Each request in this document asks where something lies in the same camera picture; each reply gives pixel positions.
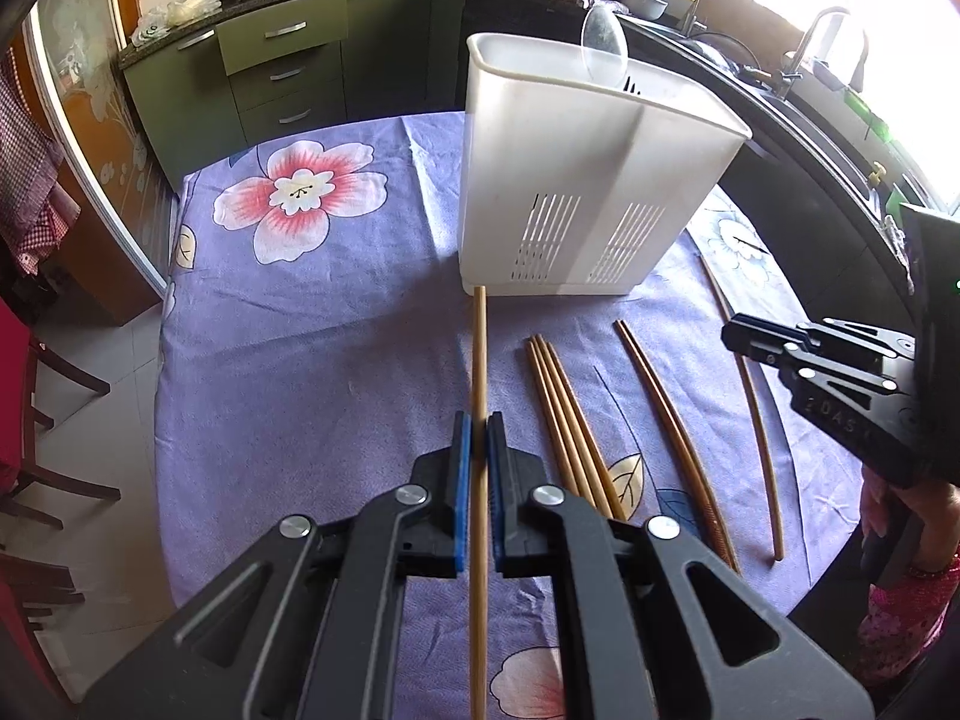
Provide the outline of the person's right hand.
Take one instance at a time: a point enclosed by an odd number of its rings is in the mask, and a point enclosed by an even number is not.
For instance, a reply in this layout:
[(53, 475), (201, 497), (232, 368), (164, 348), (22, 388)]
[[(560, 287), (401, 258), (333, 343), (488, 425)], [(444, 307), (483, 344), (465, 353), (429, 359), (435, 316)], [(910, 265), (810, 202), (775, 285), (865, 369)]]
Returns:
[(924, 479), (912, 488), (895, 488), (864, 466), (859, 504), (864, 536), (887, 534), (892, 496), (923, 522), (911, 565), (928, 574), (947, 569), (958, 548), (957, 486), (942, 479)]

